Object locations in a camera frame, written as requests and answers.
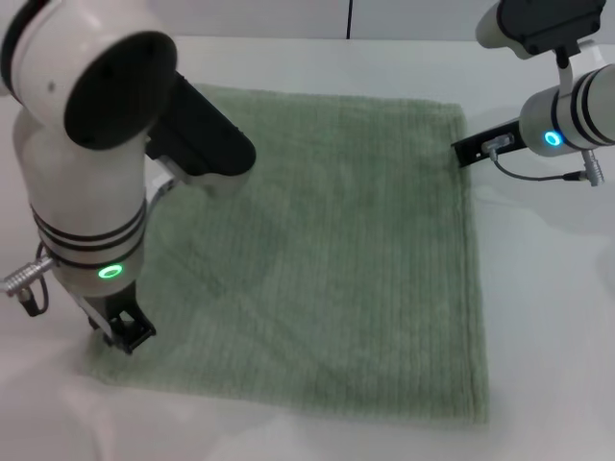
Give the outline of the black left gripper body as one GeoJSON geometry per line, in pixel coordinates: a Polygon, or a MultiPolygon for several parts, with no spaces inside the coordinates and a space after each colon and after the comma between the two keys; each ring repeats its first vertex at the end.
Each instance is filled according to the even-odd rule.
{"type": "Polygon", "coordinates": [[[127,355],[157,335],[138,304],[135,282],[108,296],[81,298],[79,306],[92,328],[102,331],[105,343],[127,355]]]}

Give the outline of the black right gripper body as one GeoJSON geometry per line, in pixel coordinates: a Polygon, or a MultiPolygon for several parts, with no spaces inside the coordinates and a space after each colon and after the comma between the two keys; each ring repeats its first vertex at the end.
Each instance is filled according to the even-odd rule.
{"type": "Polygon", "coordinates": [[[454,142],[452,148],[455,152],[458,166],[466,168],[482,160],[489,159],[489,155],[483,151],[482,145],[502,135],[511,136],[512,142],[498,150],[500,155],[520,151],[527,147],[520,134],[519,119],[516,118],[454,142]]]}

